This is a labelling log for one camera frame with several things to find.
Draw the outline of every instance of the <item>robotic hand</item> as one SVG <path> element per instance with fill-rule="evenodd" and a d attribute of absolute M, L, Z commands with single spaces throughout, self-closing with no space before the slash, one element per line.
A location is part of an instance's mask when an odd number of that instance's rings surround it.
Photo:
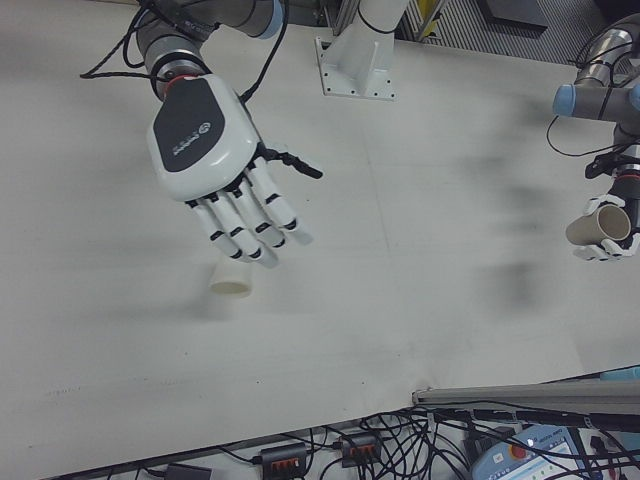
<path fill-rule="evenodd" d="M 615 66 L 625 56 L 635 55 L 640 46 L 640 14 L 611 25 L 594 40 L 588 59 L 579 65 L 573 85 L 562 85 L 554 99 L 556 115 L 616 122 L 613 147 L 598 155 L 585 169 L 585 177 L 601 174 L 613 178 L 605 195 L 587 202 L 583 215 L 593 214 L 600 206 L 613 204 L 623 208 L 631 223 L 627 238 L 604 240 L 597 245 L 577 248 L 584 260 L 619 260 L 636 254 L 640 244 L 640 85 L 638 70 L 622 84 L 615 84 Z"/>
<path fill-rule="evenodd" d="M 278 259 L 271 248 L 282 247 L 285 234 L 301 244 L 313 240 L 271 179 L 267 162 L 281 160 L 312 178 L 322 172 L 286 146 L 263 142 L 220 77 L 172 80 L 147 141 L 161 185 L 191 207 L 223 254 L 272 268 Z"/>
<path fill-rule="evenodd" d="M 272 180 L 267 163 L 280 160 L 312 178 L 322 172 L 286 146 L 265 143 L 245 103 L 258 89 L 286 31 L 289 0 L 138 0 L 125 37 L 82 78 L 138 76 L 151 80 L 163 101 L 147 134 L 160 184 L 196 213 L 214 245 L 229 257 L 274 267 L 272 248 L 285 234 L 307 244 L 313 237 Z M 205 64 L 200 48 L 221 25 L 253 38 L 280 31 L 256 83 L 241 97 Z M 135 33 L 143 61 L 132 63 Z M 97 73 L 122 46 L 137 72 Z"/>
<path fill-rule="evenodd" d="M 616 205 L 620 208 L 626 206 L 626 202 L 615 195 L 605 194 L 599 197 L 591 198 L 584 207 L 582 215 L 592 215 L 598 208 L 603 205 Z M 640 246 L 640 233 L 633 233 L 629 235 L 624 243 L 616 242 L 610 239 L 604 239 L 598 245 L 587 245 L 584 247 L 578 247 L 573 251 L 573 254 L 583 260 L 600 260 L 611 261 L 620 260 L 624 257 L 632 257 L 636 254 Z"/>

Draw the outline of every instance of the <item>red emergency stop button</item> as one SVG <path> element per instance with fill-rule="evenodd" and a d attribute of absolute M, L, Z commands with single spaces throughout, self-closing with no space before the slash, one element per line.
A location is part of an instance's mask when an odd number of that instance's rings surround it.
<path fill-rule="evenodd" d="M 527 457 L 527 451 L 517 445 L 509 445 L 509 454 L 516 460 L 523 460 Z"/>

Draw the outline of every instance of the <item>white table surface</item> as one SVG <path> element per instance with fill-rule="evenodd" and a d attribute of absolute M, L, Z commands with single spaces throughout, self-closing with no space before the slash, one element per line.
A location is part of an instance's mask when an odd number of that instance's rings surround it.
<path fill-rule="evenodd" d="M 77 76 L 133 11 L 0 3 L 0 478 L 350 419 L 427 386 L 640 363 L 640 259 L 582 263 L 564 239 L 610 183 L 546 146 L 572 68 L 399 43 L 396 102 L 330 98 L 319 31 L 292 27 L 250 108 L 326 170 L 273 167 L 316 241 L 229 300 L 207 289 L 215 249 L 156 183 L 147 82 Z M 203 54 L 243 91 L 270 47 L 222 29 Z M 584 151 L 611 126 L 553 135 Z"/>

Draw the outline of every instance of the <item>black cable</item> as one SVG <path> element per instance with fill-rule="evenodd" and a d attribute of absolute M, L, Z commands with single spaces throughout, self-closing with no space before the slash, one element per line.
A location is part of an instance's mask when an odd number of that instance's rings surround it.
<path fill-rule="evenodd" d="M 308 445 L 314 445 L 318 448 L 315 449 L 316 452 L 319 452 L 320 450 L 322 450 L 323 448 L 327 449 L 327 450 L 333 450 L 333 448 L 331 447 L 331 445 L 327 445 L 327 435 L 325 432 L 325 438 L 322 441 L 322 443 L 318 443 L 318 442 L 311 442 L 310 440 L 306 440 L 302 437 L 297 437 L 296 435 L 291 435 L 290 433 L 279 433 L 278 434 L 281 437 L 286 437 L 286 438 L 291 438 L 293 440 L 297 440 L 299 442 L 303 442 L 306 443 Z"/>
<path fill-rule="evenodd" d="M 231 450 L 227 450 L 227 449 L 226 449 L 226 448 L 224 448 L 224 447 L 214 447 L 213 449 L 214 449 L 214 450 L 220 450 L 221 452 L 223 452 L 223 453 L 225 453 L 225 454 L 229 455 L 230 457 L 235 458 L 236 460 L 240 460 L 241 462 L 248 463 L 248 464 L 250 464 L 250 465 L 255 465 L 255 462 L 254 462 L 254 460 L 253 460 L 253 459 L 245 458 L 245 457 L 241 457 L 241 456 L 240 456 L 240 455 L 238 455 L 237 453 L 233 453 Z"/>
<path fill-rule="evenodd" d="M 136 26 L 135 24 L 141 18 L 142 14 L 145 11 L 146 11 L 145 7 L 140 7 L 138 9 L 138 11 L 134 15 L 133 19 L 131 20 L 131 23 L 129 24 L 129 27 L 127 28 L 127 32 L 124 34 L 124 36 L 120 40 L 118 40 L 118 42 L 115 44 L 115 46 L 102 58 L 102 60 L 100 60 L 95 66 L 93 66 L 91 69 L 89 69 L 85 73 L 80 74 L 80 78 L 82 78 L 84 80 L 93 80 L 95 78 L 132 77 L 132 78 L 145 78 L 145 79 L 148 79 L 148 80 L 159 81 L 159 82 L 167 82 L 167 81 L 169 81 L 169 79 L 166 79 L 166 78 L 158 77 L 158 76 L 155 76 L 155 75 L 148 75 L 148 74 L 139 73 L 139 72 L 103 72 L 103 73 L 97 73 L 98 70 L 100 70 L 116 54 L 116 52 L 120 49 L 120 47 L 125 48 L 125 50 L 123 50 L 123 58 L 124 58 L 125 63 L 129 67 L 137 68 L 138 66 L 144 65 L 144 62 L 141 63 L 141 64 L 133 64 L 133 63 L 131 63 L 129 61 L 129 57 L 128 57 L 128 53 L 126 52 L 126 49 L 128 49 L 129 41 L 131 39 L 131 36 L 135 32 L 137 32 L 141 28 L 149 25 L 151 22 L 155 21 L 155 19 L 154 20 L 150 20 L 149 22 L 145 22 L 142 25 Z"/>
<path fill-rule="evenodd" d="M 629 451 L 624 447 L 624 445 L 622 445 L 618 441 L 616 437 L 611 435 L 611 433 L 607 432 L 606 430 L 600 430 L 600 433 L 605 437 L 607 437 L 611 441 L 611 443 L 613 443 L 616 446 L 618 450 L 620 450 L 622 453 L 625 453 L 626 454 L 625 456 L 629 459 L 631 463 L 633 463 L 633 466 L 636 467 L 638 470 L 640 470 L 640 462 L 636 460 L 636 458 L 633 455 L 629 454 Z"/>
<path fill-rule="evenodd" d="M 613 52 L 614 50 L 617 50 L 619 48 L 622 47 L 628 47 L 630 45 L 633 45 L 633 42 L 625 42 L 625 43 L 621 43 L 620 45 L 616 45 L 615 47 L 611 47 L 611 48 L 607 48 L 606 50 L 598 53 L 595 57 L 592 57 L 590 60 L 587 60 L 584 63 L 584 66 L 580 67 L 581 69 L 585 68 L 587 65 L 592 65 L 592 64 L 599 64 L 599 65 L 603 65 L 605 67 L 611 68 L 611 65 L 604 63 L 604 62 L 596 62 L 596 60 L 604 55 L 606 55 L 607 53 Z"/>
<path fill-rule="evenodd" d="M 323 480 L 324 476 L 327 474 L 327 471 L 334 466 L 336 463 L 341 462 L 342 459 L 341 458 L 336 458 L 335 460 L 333 460 L 332 462 L 329 462 L 327 465 L 325 465 L 324 469 L 322 470 L 322 472 L 320 473 L 320 476 L 318 477 L 318 480 Z"/>
<path fill-rule="evenodd" d="M 464 466 L 467 468 L 467 470 L 471 469 L 471 462 L 469 461 L 469 459 L 467 458 L 467 456 L 464 454 L 464 452 L 460 447 L 458 447 L 454 442 L 452 442 L 442 434 L 436 434 L 436 437 L 439 438 L 440 440 L 447 442 L 456 452 L 458 452 L 458 455 L 464 460 Z"/>
<path fill-rule="evenodd" d="M 633 463 L 631 462 L 620 462 L 618 464 L 619 467 L 632 467 Z M 575 470 L 570 470 L 569 472 L 562 472 L 552 475 L 551 477 L 547 477 L 545 480 L 558 480 L 559 478 L 566 477 L 568 475 L 578 475 L 582 473 L 589 473 L 589 470 L 595 470 L 601 472 L 603 470 L 608 470 L 609 465 L 598 465 L 597 467 L 591 466 L 589 469 L 587 468 L 577 468 Z"/>
<path fill-rule="evenodd" d="M 457 430 L 464 430 L 464 431 L 471 431 L 469 428 L 465 428 L 465 427 L 460 427 L 458 425 L 455 424 L 451 424 L 445 421 L 439 421 L 439 423 L 441 423 L 442 425 L 445 425 L 447 427 L 450 428 L 454 428 Z M 589 461 L 589 460 L 607 460 L 610 456 L 612 458 L 621 458 L 621 457 L 626 457 L 627 455 L 625 453 L 612 453 L 606 456 L 603 455 L 573 455 L 573 454 L 566 454 L 566 453 L 559 453 L 559 452 L 549 452 L 546 450 L 541 450 L 539 448 L 535 448 L 535 447 L 530 447 L 529 445 L 527 445 L 526 443 L 523 442 L 519 442 L 519 441 L 513 441 L 513 439 L 504 439 L 502 437 L 500 437 L 499 435 L 492 435 L 489 434 L 488 432 L 479 432 L 482 435 L 486 436 L 486 437 L 490 437 L 490 438 L 494 438 L 496 440 L 499 440 L 501 442 L 504 443 L 508 443 L 509 445 L 516 445 L 518 447 L 522 447 L 525 450 L 528 450 L 530 452 L 536 453 L 538 455 L 547 455 L 549 457 L 557 457 L 557 458 L 568 458 L 571 460 L 581 460 L 581 461 Z M 640 454 L 640 450 L 631 450 L 630 452 L 628 452 L 630 454 Z"/>
<path fill-rule="evenodd" d="M 477 422 L 474 422 L 474 426 L 475 426 L 476 428 L 477 428 L 477 427 L 486 428 L 487 430 L 490 430 L 490 431 L 492 431 L 493 433 L 496 433 L 497 435 L 500 435 L 500 432 L 498 432 L 496 429 L 491 428 L 491 427 L 488 427 L 488 426 L 486 426 L 486 425 L 481 425 L 481 424 L 479 424 L 479 423 L 477 423 Z M 521 442 L 520 440 L 517 440 L 517 439 L 515 439 L 515 438 L 511 438 L 510 440 L 513 440 L 513 441 L 515 441 L 516 443 L 518 443 L 520 447 L 527 446 L 524 442 Z M 569 471 L 569 468 L 565 467 L 564 465 L 562 465 L 562 464 L 560 464 L 560 463 L 558 463 L 558 462 L 555 462 L 555 461 L 551 460 L 551 459 L 550 459 L 549 457 L 547 457 L 546 455 L 543 455 L 543 454 L 541 454 L 541 453 L 538 453 L 537 455 L 538 455 L 540 458 L 542 458 L 543 460 L 545 460 L 547 463 L 550 463 L 551 465 L 554 465 L 554 466 L 556 466 L 556 467 L 560 468 L 561 470 Z M 583 478 L 584 480 L 590 480 L 590 479 L 589 479 L 589 477 L 582 477 L 582 478 Z"/>
<path fill-rule="evenodd" d="M 164 478 L 166 475 L 165 472 L 161 472 L 160 470 L 151 470 L 150 468 L 147 468 L 147 467 L 142 467 L 142 469 L 152 477 Z"/>
<path fill-rule="evenodd" d="M 444 460 L 444 462 L 447 465 L 449 465 L 449 468 L 456 475 L 456 477 L 458 477 L 459 480 L 466 480 L 465 477 L 464 477 L 464 474 L 458 468 L 456 468 L 453 465 L 453 463 L 451 463 L 451 460 L 449 460 L 447 458 L 447 456 L 444 453 L 442 453 L 442 451 L 438 447 L 436 447 L 434 445 L 434 443 L 431 442 L 431 440 L 429 440 L 428 437 L 425 436 L 425 440 L 426 440 L 427 444 L 429 445 L 429 447 L 435 452 L 435 456 L 437 456 L 437 457 L 441 458 L 442 460 Z M 433 460 L 432 460 L 431 465 L 429 467 L 429 471 L 431 472 L 432 469 L 433 469 Z"/>
<path fill-rule="evenodd" d="M 586 61 L 587 61 L 587 54 L 589 53 L 589 49 L 593 46 L 593 44 L 595 43 L 595 41 L 600 37 L 600 35 L 602 35 L 604 32 L 606 32 L 607 30 L 609 30 L 611 26 L 607 25 L 606 27 L 603 27 L 602 29 L 600 29 L 598 32 L 594 33 L 583 45 L 582 47 L 580 47 L 580 50 L 578 50 L 578 54 L 576 55 L 576 59 L 573 60 L 573 63 L 576 65 L 576 67 L 578 68 L 582 68 L 582 66 L 586 65 Z M 584 60 L 580 60 L 580 57 L 582 56 L 582 54 L 584 54 Z"/>
<path fill-rule="evenodd" d="M 282 39 L 284 38 L 284 35 L 287 32 L 287 27 L 289 26 L 289 8 L 290 8 L 289 3 L 290 3 L 290 0 L 284 0 L 284 16 L 282 18 L 282 27 L 280 28 L 280 34 L 278 35 L 276 42 L 273 44 L 271 53 L 269 53 L 267 60 L 262 66 L 262 70 L 260 71 L 260 75 L 258 75 L 258 79 L 255 81 L 253 85 L 251 85 L 251 87 L 247 89 L 246 92 L 240 95 L 240 100 L 242 100 L 242 103 L 248 102 L 253 96 L 253 94 L 256 93 L 256 91 L 260 87 L 260 84 L 264 80 L 264 77 L 267 74 L 267 70 L 269 70 L 269 65 L 271 65 L 273 57 L 275 57 L 276 52 L 278 51 L 278 48 L 282 43 Z"/>
<path fill-rule="evenodd" d="M 559 153 L 560 155 L 564 155 L 565 157 L 574 157 L 574 158 L 584 157 L 586 155 L 593 155 L 594 153 L 600 153 L 600 152 L 604 152 L 606 150 L 618 150 L 618 149 L 620 149 L 619 151 L 622 151 L 622 150 L 625 150 L 625 149 L 629 148 L 632 145 L 638 145 L 638 142 L 635 141 L 635 142 L 629 142 L 629 143 L 617 143 L 617 144 L 609 145 L 607 147 L 602 147 L 602 148 L 598 148 L 596 150 L 590 150 L 588 152 L 583 152 L 583 153 L 567 153 L 567 152 L 563 152 L 562 150 L 557 148 L 551 142 L 551 138 L 550 138 L 551 128 L 556 123 L 558 118 L 560 118 L 558 115 L 553 117 L 553 120 L 551 120 L 551 123 L 549 123 L 549 126 L 547 127 L 547 143 L 549 144 L 549 147 L 551 147 L 551 149 L 554 152 Z"/>

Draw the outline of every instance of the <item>white paper cup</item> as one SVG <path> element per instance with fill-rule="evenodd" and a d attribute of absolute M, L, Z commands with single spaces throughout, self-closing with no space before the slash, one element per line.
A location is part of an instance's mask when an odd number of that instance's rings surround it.
<path fill-rule="evenodd" d="M 248 297 L 253 289 L 252 263 L 221 257 L 216 264 L 209 287 L 211 291 L 227 297 Z"/>
<path fill-rule="evenodd" d="M 567 240 L 574 245 L 597 245 L 605 239 L 624 240 L 629 233 L 629 217 L 616 205 L 603 205 L 591 215 L 574 221 L 566 231 Z"/>

